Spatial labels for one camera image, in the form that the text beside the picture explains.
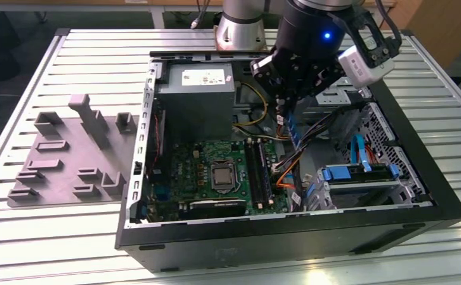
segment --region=green circuit board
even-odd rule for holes
[[[169,202],[159,205],[159,211],[168,220],[176,220],[177,205],[197,200],[239,199],[247,201],[247,215],[285,213],[287,196],[276,192],[273,204],[261,209],[253,205],[247,170],[244,141],[199,142],[177,144],[172,150]],[[275,143],[263,142],[268,165],[277,162]],[[227,193],[212,187],[212,163],[228,163],[233,167],[236,187]]]

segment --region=motherboard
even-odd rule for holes
[[[176,144],[168,185],[155,185],[161,221],[287,213],[287,194],[276,189],[271,140]]]

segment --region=slotted metal worktable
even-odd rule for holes
[[[276,31],[267,31],[268,45]],[[351,45],[345,40],[344,47]],[[69,95],[89,93],[104,116],[140,113],[151,50],[215,50],[212,30],[72,30],[56,36],[0,136],[0,281],[89,284],[461,284],[461,223],[383,254],[153,275],[115,250],[119,203],[12,210],[7,194],[32,146],[41,111],[76,117]],[[461,91],[405,36],[385,82],[461,199]]]

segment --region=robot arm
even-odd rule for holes
[[[260,49],[264,45],[260,7],[265,2],[269,1],[224,2],[224,25],[217,31],[220,46],[232,42],[227,49]],[[284,5],[276,43],[271,55],[255,60],[251,69],[256,81],[276,98],[279,114],[285,117],[299,100],[321,93],[343,76],[348,76],[356,88],[380,80],[393,69],[392,58],[399,54],[401,37],[396,34],[395,39],[384,38],[371,13],[360,6],[363,0],[277,2]],[[359,32],[364,28],[372,34],[368,39]],[[355,46],[340,54],[345,34]]]

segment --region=cpu socket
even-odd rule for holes
[[[213,161],[211,170],[212,189],[221,194],[227,194],[236,187],[233,161]]]

